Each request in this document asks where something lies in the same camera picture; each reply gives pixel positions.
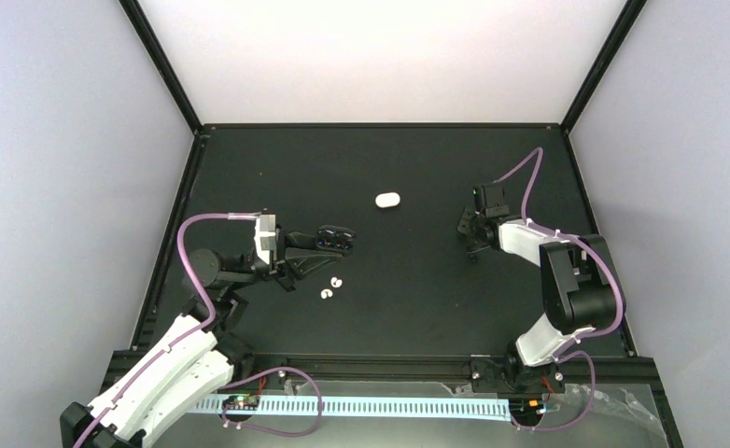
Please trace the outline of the black earbud charging case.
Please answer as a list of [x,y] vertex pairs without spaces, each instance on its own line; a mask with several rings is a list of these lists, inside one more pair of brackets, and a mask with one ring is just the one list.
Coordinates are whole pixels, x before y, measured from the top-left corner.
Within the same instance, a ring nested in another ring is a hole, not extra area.
[[316,246],[320,250],[350,253],[353,250],[353,243],[356,238],[356,234],[351,229],[323,225],[316,231]]

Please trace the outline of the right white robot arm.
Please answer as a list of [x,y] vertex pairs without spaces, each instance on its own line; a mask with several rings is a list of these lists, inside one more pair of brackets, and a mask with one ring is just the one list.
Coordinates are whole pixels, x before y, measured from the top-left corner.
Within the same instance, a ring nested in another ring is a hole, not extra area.
[[497,182],[473,187],[472,195],[474,204],[463,209],[456,225],[469,260],[476,262],[482,251],[498,250],[540,270],[543,313],[509,343],[500,366],[503,383],[525,391],[566,349],[619,325],[625,301],[603,237],[567,236],[512,215]]

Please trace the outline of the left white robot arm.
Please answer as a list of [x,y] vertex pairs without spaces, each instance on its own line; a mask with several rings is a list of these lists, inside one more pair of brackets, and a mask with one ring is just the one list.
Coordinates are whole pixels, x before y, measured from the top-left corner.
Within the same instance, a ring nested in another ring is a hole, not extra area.
[[277,230],[258,237],[238,257],[211,249],[190,255],[210,304],[186,304],[161,339],[90,404],[72,403],[61,414],[65,447],[151,447],[206,396],[252,371],[252,348],[235,336],[247,302],[237,290],[274,281],[292,291],[298,281],[343,259],[355,234],[322,226],[314,234]]

